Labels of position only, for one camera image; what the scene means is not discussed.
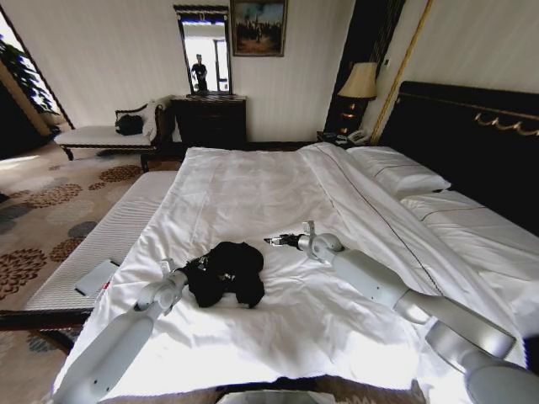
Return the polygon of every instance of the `framed painting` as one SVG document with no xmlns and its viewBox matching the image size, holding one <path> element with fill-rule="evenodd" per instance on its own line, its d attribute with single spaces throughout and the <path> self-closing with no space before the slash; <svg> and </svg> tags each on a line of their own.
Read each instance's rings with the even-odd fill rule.
<svg viewBox="0 0 539 404">
<path fill-rule="evenodd" d="M 231 0 L 234 56 L 285 54 L 287 0 Z"/>
</svg>

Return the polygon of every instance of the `floral carpet pattern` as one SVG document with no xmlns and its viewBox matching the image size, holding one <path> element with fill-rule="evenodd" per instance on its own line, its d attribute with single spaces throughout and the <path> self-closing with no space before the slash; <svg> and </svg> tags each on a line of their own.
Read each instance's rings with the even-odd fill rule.
<svg viewBox="0 0 539 404">
<path fill-rule="evenodd" d="M 179 163 L 150 162 L 151 170 L 178 168 Z M 137 154 L 76 150 L 70 162 L 54 143 L 0 161 L 0 193 L 9 197 L 0 203 L 0 310 L 23 308 L 140 176 Z M 0 404 L 51 404 L 52 382 L 64 360 L 61 351 L 35 335 L 0 332 Z M 332 393 L 341 403 L 425 403 L 417 385 L 411 391 L 384 391 L 324 376 L 308 380 L 305 388 Z M 226 391 L 113 402 L 213 404 Z"/>
</svg>

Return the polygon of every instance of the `black headboard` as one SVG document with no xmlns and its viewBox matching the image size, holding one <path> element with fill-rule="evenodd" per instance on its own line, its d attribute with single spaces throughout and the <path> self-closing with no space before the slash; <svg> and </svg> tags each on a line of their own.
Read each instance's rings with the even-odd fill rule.
<svg viewBox="0 0 539 404">
<path fill-rule="evenodd" d="M 378 142 L 539 235 L 539 94 L 403 82 Z"/>
</svg>

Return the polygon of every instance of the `mirror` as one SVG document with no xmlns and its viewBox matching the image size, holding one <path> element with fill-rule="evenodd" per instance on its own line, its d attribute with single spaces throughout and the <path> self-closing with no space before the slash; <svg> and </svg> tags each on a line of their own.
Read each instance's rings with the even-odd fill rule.
<svg viewBox="0 0 539 404">
<path fill-rule="evenodd" d="M 191 94 L 232 94 L 228 7 L 174 6 Z"/>
</svg>

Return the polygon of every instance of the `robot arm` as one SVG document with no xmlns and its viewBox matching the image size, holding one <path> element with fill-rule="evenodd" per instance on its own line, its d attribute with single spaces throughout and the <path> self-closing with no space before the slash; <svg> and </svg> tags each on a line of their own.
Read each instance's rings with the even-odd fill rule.
<svg viewBox="0 0 539 404">
<path fill-rule="evenodd" d="M 153 324 L 167 315 L 182 295 L 187 277 L 172 260 L 161 262 L 163 280 L 141 290 L 135 305 L 116 317 L 67 370 L 55 395 L 56 404 L 94 404 L 125 373 L 152 335 Z"/>
<path fill-rule="evenodd" d="M 477 404 L 536 402 L 539 378 L 503 361 L 516 341 L 503 328 L 451 299 L 411 290 L 398 274 L 363 252 L 344 247 L 335 235 L 317 235 L 312 221 L 304 223 L 304 230 L 304 235 L 287 234 L 265 241 L 296 247 L 309 258 L 330 263 L 365 298 L 410 322 L 425 324 L 432 316 L 437 318 L 426 341 L 465 375 L 468 395 Z"/>
</svg>

